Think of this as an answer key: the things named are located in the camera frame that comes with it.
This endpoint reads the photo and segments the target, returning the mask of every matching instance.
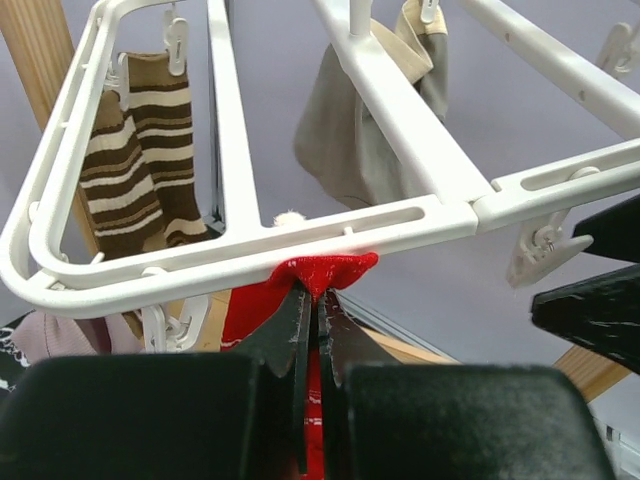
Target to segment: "wooden pole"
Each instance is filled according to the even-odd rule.
[[[422,348],[414,347],[408,343],[404,343],[402,340],[396,338],[387,337],[381,333],[375,332],[368,328],[361,327],[362,330],[375,340],[378,345],[384,348],[390,355],[394,356],[402,363],[418,363],[418,364],[451,364],[456,365],[458,362],[455,360],[449,360],[448,358],[441,357],[435,353],[423,350]]]
[[[60,0],[0,0],[0,31],[41,129],[67,74],[74,49]],[[72,212],[91,255],[98,252],[84,192]]]
[[[622,365],[582,347],[571,347],[554,366],[580,389],[587,402],[624,379],[631,372]]]

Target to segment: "clothes peg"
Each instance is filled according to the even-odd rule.
[[[569,180],[598,172],[600,170],[597,167],[584,167],[571,175]],[[522,223],[507,269],[507,282],[512,288],[539,282],[593,243],[590,235],[564,240],[562,222],[569,211],[562,210]]]
[[[198,342],[210,310],[211,295],[187,298],[182,305],[180,318],[170,318],[170,347],[179,352],[191,350]]]
[[[537,294],[532,323],[640,374],[640,265]]]
[[[639,215],[640,196],[635,196],[580,221],[573,229],[573,235],[591,235],[595,239],[585,253],[640,263]]]
[[[613,26],[596,65],[614,78],[620,79],[640,63],[640,22],[634,28],[627,23]]]
[[[422,23],[432,23],[436,18],[440,0],[422,0],[422,10],[420,20]]]
[[[177,16],[176,4],[164,12],[164,44],[169,51],[169,73],[174,77],[183,75],[187,63],[189,23]]]
[[[147,353],[167,352],[167,317],[160,305],[142,308],[144,347]]]
[[[231,351],[264,361],[275,375],[272,391],[284,409],[298,468],[307,471],[304,405],[307,394],[309,341],[313,334],[311,294],[300,283],[291,288],[278,310]]]
[[[109,65],[104,88],[118,93],[122,111],[129,109],[129,56],[125,52],[118,55],[116,68]]]

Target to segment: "sock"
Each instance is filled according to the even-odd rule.
[[[191,91],[169,73],[169,54],[129,54],[130,111],[162,206],[167,245],[211,237],[196,203]]]
[[[273,315],[294,282],[299,279],[314,302],[328,288],[343,289],[352,285],[378,262],[378,255],[333,255],[294,258],[279,265],[271,277],[231,291],[229,309],[222,332],[221,350],[229,350]],[[317,350],[309,354],[305,437],[308,473],[304,480],[324,479],[322,443],[322,394]]]
[[[105,260],[140,253],[145,241],[163,229],[162,210],[133,118],[122,113],[113,91],[100,99],[80,186]]]

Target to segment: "red fabric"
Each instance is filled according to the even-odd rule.
[[[343,289],[355,283],[378,263],[378,255],[332,255],[300,257],[279,265],[264,283],[235,288],[222,332],[221,350],[242,341],[273,315],[296,280],[300,280],[316,302],[328,288]],[[305,436],[308,473],[304,480],[324,480],[322,446],[322,395],[318,351],[309,354]]]

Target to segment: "pink cloth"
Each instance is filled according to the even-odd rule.
[[[111,353],[139,353],[140,341],[133,335],[122,315],[108,315],[104,318],[111,340]],[[87,325],[80,328],[79,322],[58,318],[42,312],[27,315],[11,334],[11,340],[24,354],[30,364],[46,358],[72,355],[97,355],[97,347],[83,333]]]

